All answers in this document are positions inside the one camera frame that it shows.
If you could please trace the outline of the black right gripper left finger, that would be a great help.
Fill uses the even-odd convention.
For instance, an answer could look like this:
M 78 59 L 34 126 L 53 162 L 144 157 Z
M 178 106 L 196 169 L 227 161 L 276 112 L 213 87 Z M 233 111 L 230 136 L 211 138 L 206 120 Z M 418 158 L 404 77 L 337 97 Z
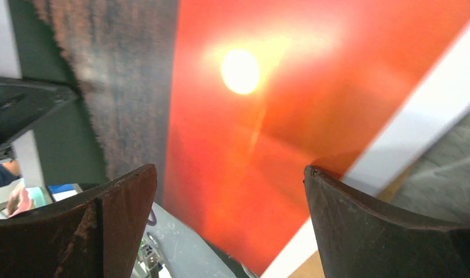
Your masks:
M 0 220 L 0 277 L 130 277 L 157 188 L 145 164 Z

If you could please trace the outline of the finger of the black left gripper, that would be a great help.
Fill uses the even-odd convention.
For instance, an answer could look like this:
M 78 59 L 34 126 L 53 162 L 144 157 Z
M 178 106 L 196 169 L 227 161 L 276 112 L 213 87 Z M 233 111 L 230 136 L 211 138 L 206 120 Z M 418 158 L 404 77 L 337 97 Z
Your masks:
M 12 157 L 14 140 L 76 99 L 64 85 L 0 77 L 0 158 Z

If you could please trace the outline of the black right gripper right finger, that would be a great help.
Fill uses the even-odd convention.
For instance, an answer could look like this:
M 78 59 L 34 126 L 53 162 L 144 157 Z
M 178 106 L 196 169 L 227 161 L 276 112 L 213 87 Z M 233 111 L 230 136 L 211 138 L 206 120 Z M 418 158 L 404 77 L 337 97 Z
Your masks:
M 304 187 L 326 277 L 470 277 L 470 225 L 393 206 L 315 166 Z

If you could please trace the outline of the sunset photo print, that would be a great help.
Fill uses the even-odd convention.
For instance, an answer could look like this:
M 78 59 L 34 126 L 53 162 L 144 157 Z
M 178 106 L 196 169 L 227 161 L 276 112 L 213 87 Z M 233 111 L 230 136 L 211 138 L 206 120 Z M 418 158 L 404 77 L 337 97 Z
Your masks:
M 12 142 L 26 186 L 154 164 L 162 209 L 289 277 L 307 165 L 378 195 L 470 110 L 470 1 L 0 1 L 0 77 L 78 95 Z

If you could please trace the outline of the brown cardboard backing board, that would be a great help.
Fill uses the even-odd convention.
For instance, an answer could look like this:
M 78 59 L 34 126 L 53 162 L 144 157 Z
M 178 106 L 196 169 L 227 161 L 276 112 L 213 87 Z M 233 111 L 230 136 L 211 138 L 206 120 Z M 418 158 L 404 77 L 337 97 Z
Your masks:
M 396 195 L 397 191 L 405 182 L 406 178 L 410 175 L 413 167 L 417 164 L 414 162 L 408 166 L 400 175 L 398 175 L 389 185 L 380 192 L 378 198 L 384 202 L 390 203 Z M 314 252 L 302 265 L 300 265 L 289 277 L 292 278 L 312 278 L 312 277 L 325 277 L 323 265 L 320 258 L 319 251 Z

